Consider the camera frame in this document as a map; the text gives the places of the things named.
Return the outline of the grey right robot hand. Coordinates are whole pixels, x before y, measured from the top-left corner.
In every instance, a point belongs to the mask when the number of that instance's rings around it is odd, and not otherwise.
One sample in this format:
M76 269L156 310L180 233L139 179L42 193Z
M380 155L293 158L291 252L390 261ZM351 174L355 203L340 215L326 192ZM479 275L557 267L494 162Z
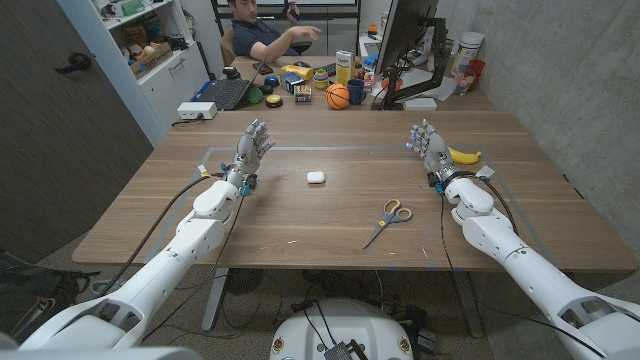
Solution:
M459 169L454 165L451 153L435 127L423 120L423 125L413 125L410 130L411 141L406 147L416 152L427 170L429 186L440 184L446 188L459 177Z

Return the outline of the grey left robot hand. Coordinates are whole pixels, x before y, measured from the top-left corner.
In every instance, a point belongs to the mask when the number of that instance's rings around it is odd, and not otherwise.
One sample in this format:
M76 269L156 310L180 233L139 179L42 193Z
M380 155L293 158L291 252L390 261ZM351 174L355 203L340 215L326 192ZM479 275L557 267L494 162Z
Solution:
M232 163L225 170L226 182L239 188L247 177L256 173L262 157L275 145L268 137L266 123L255 119L239 138Z

